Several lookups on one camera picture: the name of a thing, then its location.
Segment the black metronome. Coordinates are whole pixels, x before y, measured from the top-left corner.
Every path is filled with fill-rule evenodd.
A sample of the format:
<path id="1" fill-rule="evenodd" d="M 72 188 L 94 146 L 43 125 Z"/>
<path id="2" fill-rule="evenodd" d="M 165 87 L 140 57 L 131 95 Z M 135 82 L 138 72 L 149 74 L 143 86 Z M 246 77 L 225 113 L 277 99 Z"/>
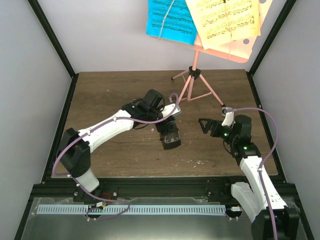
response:
<path id="1" fill-rule="evenodd" d="M 181 145 L 181 137 L 175 120 L 161 122 L 159 133 L 164 150 L 172 150 Z"/>

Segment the yellow sheet music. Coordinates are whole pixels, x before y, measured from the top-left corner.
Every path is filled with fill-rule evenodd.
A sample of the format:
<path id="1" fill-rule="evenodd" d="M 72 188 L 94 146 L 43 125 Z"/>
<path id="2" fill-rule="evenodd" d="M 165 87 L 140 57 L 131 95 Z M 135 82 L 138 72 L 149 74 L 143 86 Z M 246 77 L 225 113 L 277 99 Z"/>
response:
<path id="1" fill-rule="evenodd" d="M 258 0 L 187 0 L 186 4 L 205 50 L 261 34 Z"/>

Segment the blue sheet music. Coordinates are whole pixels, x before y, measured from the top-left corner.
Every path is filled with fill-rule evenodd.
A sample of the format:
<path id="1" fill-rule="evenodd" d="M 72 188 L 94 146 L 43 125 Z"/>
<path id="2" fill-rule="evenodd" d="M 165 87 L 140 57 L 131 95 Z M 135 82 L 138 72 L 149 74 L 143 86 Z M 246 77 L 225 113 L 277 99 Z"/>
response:
<path id="1" fill-rule="evenodd" d="M 197 30 L 184 0 L 149 0 L 146 34 L 193 45 Z"/>

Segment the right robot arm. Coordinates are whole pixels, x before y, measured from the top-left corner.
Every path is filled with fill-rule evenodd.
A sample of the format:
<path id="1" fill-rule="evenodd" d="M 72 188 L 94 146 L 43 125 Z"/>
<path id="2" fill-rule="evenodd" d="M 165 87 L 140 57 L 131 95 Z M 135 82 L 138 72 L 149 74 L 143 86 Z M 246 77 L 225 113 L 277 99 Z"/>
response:
<path id="1" fill-rule="evenodd" d="M 264 166 L 258 147 L 252 142 L 252 119 L 225 114 L 223 121 L 200 118 L 202 132 L 221 138 L 248 182 L 230 183 L 222 188 L 223 198 L 237 200 L 251 221 L 255 240 L 295 240 L 300 216 L 277 192 Z"/>

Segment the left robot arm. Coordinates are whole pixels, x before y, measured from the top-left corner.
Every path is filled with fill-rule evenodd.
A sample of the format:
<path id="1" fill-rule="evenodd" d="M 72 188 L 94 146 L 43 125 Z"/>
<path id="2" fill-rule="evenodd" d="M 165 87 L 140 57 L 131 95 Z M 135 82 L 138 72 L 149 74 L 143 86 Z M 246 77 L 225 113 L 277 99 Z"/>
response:
<path id="1" fill-rule="evenodd" d="M 67 129 L 62 135 L 53 166 L 61 163 L 67 176 L 85 189 L 85 197 L 97 202 L 102 196 L 102 189 L 91 169 L 91 154 L 117 135 L 151 124 L 155 125 L 165 150 L 177 148 L 181 145 L 181 139 L 175 116 L 180 113 L 178 100 L 166 104 L 160 92 L 150 89 L 143 98 L 123 105 L 111 117 L 93 126 L 80 130 Z"/>

